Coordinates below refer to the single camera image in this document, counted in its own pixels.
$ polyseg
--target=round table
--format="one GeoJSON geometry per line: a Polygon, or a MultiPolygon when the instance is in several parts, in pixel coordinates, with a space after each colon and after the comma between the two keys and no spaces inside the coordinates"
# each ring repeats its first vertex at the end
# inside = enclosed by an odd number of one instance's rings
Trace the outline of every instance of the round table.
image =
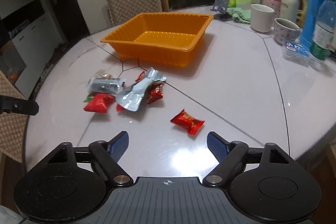
{"type": "MultiPolygon", "coordinates": [[[[210,9],[179,12],[213,14],[210,9]]],[[[174,68],[120,58],[100,43],[113,29],[79,41],[45,80],[36,98],[40,112],[30,117],[26,131],[28,170],[61,142],[87,146],[124,130],[129,147],[119,164],[134,180],[202,179],[218,164],[207,149],[210,131],[250,147],[273,142],[305,162],[336,135],[336,64],[328,60],[328,69],[317,72],[284,60],[272,31],[257,33],[250,25],[213,20],[191,64],[174,68]],[[151,66],[167,76],[162,100],[143,103],[137,112],[116,112],[116,103],[107,114],[83,111],[85,86],[98,70],[130,85],[151,66]],[[196,136],[170,122],[182,109],[205,120],[196,136]]]]}

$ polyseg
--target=green towel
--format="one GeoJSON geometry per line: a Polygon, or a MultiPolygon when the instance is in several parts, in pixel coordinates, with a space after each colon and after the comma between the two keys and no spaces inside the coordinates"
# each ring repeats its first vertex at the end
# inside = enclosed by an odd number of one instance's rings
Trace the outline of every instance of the green towel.
{"type": "Polygon", "coordinates": [[[228,8],[227,13],[232,16],[234,21],[244,24],[251,24],[251,10],[241,8],[228,8]]]}

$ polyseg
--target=blue label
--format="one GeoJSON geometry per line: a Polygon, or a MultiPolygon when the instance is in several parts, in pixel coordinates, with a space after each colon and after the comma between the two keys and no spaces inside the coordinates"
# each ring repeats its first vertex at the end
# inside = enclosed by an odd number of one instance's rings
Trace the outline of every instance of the blue label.
{"type": "Polygon", "coordinates": [[[290,51],[296,52],[298,54],[301,54],[303,56],[309,57],[309,54],[305,50],[304,47],[301,47],[301,46],[296,45],[296,44],[292,44],[292,43],[287,42],[287,41],[285,42],[285,44],[286,44],[286,50],[290,50],[290,51]]]}

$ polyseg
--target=silver screw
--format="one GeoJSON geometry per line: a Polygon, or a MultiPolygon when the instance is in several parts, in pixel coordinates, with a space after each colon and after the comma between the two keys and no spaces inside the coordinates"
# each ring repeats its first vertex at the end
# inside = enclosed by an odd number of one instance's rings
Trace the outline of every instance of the silver screw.
{"type": "Polygon", "coordinates": [[[211,184],[216,184],[216,183],[220,183],[222,181],[222,178],[217,175],[211,175],[211,176],[207,176],[205,180],[211,184]]]}
{"type": "Polygon", "coordinates": [[[127,183],[130,180],[131,180],[130,177],[129,176],[125,176],[125,175],[119,175],[119,176],[114,177],[114,181],[116,183],[120,183],[120,184],[127,183]]]}

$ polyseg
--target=white thermos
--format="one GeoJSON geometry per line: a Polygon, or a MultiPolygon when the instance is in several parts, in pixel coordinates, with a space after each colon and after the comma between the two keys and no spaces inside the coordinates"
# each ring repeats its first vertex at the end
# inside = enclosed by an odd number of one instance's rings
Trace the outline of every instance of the white thermos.
{"type": "Polygon", "coordinates": [[[296,23],[299,0],[281,0],[280,17],[296,23]]]}

